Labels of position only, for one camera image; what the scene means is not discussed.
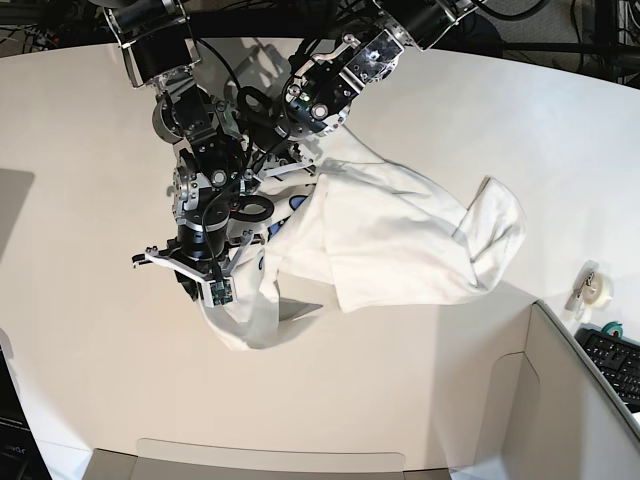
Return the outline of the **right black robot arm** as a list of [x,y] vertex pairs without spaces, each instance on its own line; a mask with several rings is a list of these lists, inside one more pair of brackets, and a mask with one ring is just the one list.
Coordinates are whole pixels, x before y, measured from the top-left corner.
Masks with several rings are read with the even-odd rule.
[[201,55],[181,2],[98,5],[132,86],[155,90],[156,134],[177,148],[172,207],[177,235],[165,249],[149,247],[132,262],[173,270],[189,296],[207,307],[231,303],[232,271],[244,249],[260,238],[252,229],[232,237],[228,224],[259,223],[274,212],[273,202],[254,192],[258,177],[251,169],[253,145],[239,129],[233,107],[196,82],[193,70]]

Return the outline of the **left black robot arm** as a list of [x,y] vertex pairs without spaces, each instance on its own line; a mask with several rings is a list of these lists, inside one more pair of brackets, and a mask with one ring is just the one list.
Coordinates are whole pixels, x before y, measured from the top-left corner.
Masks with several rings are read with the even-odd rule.
[[352,102],[366,86],[388,77],[407,48],[434,47],[478,6],[476,1],[369,1],[346,17],[332,51],[300,45],[277,97],[249,86],[238,92],[249,136],[244,177],[257,177],[270,160],[299,161],[298,142],[336,131]]

